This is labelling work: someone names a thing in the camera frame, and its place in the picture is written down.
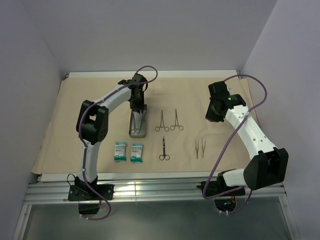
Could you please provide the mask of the beige cloth wrap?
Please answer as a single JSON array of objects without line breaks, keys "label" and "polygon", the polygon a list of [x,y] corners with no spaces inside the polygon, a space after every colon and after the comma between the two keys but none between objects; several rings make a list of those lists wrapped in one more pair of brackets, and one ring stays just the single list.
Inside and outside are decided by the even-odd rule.
[{"label": "beige cloth wrap", "polygon": [[[78,173],[82,165],[83,144],[78,137],[76,124],[83,101],[95,101],[111,92],[118,78],[69,78],[59,89],[53,116],[48,125],[32,172],[34,174]],[[126,153],[131,152],[136,139],[129,136],[130,104],[117,107],[108,120],[108,133],[102,141],[97,161],[99,173],[164,173],[209,172],[245,168],[250,162],[248,151],[239,136],[234,136],[221,161],[218,156],[233,127],[227,121],[209,122],[205,115],[210,102],[208,85],[215,78],[168,78],[158,77],[150,83],[144,94],[147,104],[147,134],[140,138],[143,144],[143,163],[130,160],[115,162],[115,142],[126,142]],[[183,130],[170,130],[175,123],[175,109]],[[161,129],[161,110],[164,124]],[[169,160],[160,160],[162,138],[165,137]],[[202,158],[202,139],[206,140]],[[195,141],[199,141],[196,159]]]}]

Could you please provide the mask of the steel hemostat forceps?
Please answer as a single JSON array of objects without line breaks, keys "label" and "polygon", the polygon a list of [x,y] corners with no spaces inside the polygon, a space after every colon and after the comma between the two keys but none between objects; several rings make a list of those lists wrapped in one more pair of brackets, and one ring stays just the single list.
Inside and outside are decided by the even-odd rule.
[{"label": "steel hemostat forceps", "polygon": [[161,110],[161,115],[160,115],[160,124],[159,126],[155,127],[155,131],[159,132],[161,129],[163,129],[164,131],[168,132],[170,130],[170,128],[168,126],[165,125],[164,122],[164,112],[163,110]]},{"label": "steel hemostat forceps", "polygon": [[179,124],[179,118],[178,118],[178,111],[175,109],[175,119],[174,119],[174,124],[170,126],[170,130],[174,131],[175,129],[179,129],[180,131],[184,130],[184,127]]}]

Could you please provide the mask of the steel tweezers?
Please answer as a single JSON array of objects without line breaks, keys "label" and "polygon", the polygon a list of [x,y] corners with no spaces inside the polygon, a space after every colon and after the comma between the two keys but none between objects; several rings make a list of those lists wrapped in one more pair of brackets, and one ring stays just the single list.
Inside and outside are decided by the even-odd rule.
[{"label": "steel tweezers", "polygon": [[199,141],[198,140],[195,140],[195,156],[196,156],[196,159],[198,160],[199,159]]},{"label": "steel tweezers", "polygon": [[202,139],[201,140],[201,157],[202,158],[204,158],[205,150],[206,150],[206,140]]}]

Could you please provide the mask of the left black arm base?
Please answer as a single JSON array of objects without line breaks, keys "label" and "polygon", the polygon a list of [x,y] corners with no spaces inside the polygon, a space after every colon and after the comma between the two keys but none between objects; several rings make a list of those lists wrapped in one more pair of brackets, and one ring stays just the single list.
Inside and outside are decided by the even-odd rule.
[{"label": "left black arm base", "polygon": [[[106,200],[113,199],[114,185],[113,184],[98,184],[95,190],[102,195]],[[82,189],[78,186],[71,185],[69,188],[69,202],[78,202],[78,212],[82,215],[95,215],[100,210],[102,198],[94,193],[91,189]]]}]

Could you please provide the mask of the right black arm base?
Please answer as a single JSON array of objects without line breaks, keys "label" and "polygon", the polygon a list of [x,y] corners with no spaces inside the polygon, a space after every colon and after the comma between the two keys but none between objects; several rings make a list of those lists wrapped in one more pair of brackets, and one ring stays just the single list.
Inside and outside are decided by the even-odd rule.
[{"label": "right black arm base", "polygon": [[205,191],[205,196],[212,197],[221,193],[224,193],[220,195],[221,197],[244,196],[246,194],[245,189],[243,187],[238,189],[239,187],[240,186],[226,186],[224,183],[218,183],[217,180],[210,181]]}]

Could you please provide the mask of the metal instrument tray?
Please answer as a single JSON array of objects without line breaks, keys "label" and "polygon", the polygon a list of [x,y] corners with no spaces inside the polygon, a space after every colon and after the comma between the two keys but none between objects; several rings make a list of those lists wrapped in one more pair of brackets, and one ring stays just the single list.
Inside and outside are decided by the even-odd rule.
[{"label": "metal instrument tray", "polygon": [[142,109],[132,110],[129,123],[130,138],[145,138],[147,135],[147,109],[145,104]]}]

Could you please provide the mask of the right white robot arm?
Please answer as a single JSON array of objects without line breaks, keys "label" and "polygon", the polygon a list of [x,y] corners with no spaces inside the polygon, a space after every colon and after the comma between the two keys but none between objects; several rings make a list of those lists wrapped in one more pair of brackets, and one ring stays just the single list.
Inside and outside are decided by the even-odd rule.
[{"label": "right white robot arm", "polygon": [[250,161],[245,168],[220,172],[214,181],[205,183],[206,196],[222,196],[248,187],[258,190],[284,181],[289,154],[278,148],[251,116],[251,108],[239,94],[230,94],[225,81],[208,86],[210,102],[205,118],[210,122],[228,121],[246,147]]}]

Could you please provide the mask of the teal sterile packet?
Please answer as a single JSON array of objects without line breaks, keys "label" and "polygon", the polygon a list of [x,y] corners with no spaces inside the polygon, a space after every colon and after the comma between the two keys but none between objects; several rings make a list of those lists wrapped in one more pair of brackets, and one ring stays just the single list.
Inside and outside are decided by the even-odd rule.
[{"label": "teal sterile packet", "polygon": [[114,161],[115,162],[125,162],[127,160],[126,156],[126,141],[116,141],[114,146]]},{"label": "teal sterile packet", "polygon": [[132,163],[143,163],[143,148],[144,145],[142,143],[132,143],[130,154],[130,161]]}]

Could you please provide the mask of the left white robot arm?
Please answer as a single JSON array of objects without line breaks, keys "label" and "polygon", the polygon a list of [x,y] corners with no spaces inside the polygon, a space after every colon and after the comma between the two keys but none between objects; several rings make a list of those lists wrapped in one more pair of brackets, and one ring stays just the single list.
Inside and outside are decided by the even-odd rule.
[{"label": "left white robot arm", "polygon": [[76,131],[83,143],[82,166],[74,184],[79,194],[91,200],[98,193],[97,162],[101,142],[109,127],[109,114],[124,102],[129,102],[131,116],[129,136],[145,138],[147,135],[147,105],[144,93],[148,88],[147,79],[135,73],[132,79],[121,80],[116,87],[96,101],[85,100],[80,108]]}]

